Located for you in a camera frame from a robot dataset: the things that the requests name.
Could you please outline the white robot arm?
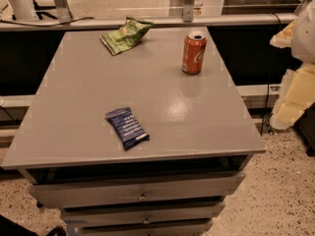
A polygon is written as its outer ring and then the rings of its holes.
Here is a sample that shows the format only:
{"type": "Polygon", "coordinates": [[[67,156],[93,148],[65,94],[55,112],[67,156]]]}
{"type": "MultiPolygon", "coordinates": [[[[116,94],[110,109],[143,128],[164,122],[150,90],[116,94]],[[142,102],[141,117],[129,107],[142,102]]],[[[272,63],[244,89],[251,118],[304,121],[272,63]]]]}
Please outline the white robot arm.
{"type": "Polygon", "coordinates": [[[296,70],[284,73],[280,96],[276,100],[270,124],[278,130],[292,126],[315,102],[315,0],[298,18],[274,35],[270,44],[291,48],[293,58],[302,62],[296,70]]]}

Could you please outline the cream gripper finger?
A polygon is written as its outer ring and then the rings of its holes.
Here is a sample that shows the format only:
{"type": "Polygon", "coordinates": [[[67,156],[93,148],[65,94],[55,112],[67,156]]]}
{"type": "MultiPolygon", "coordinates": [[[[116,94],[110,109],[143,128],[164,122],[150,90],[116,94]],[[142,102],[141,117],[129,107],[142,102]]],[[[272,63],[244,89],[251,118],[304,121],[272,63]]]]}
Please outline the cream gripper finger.
{"type": "Polygon", "coordinates": [[[270,44],[277,48],[291,47],[291,39],[292,39],[292,32],[293,32],[294,26],[295,26],[295,21],[292,21],[284,29],[279,31],[277,34],[275,34],[271,38],[270,44]]]}
{"type": "Polygon", "coordinates": [[[303,63],[299,69],[287,69],[276,100],[270,125],[277,130],[292,126],[315,102],[315,65],[303,63]]]}

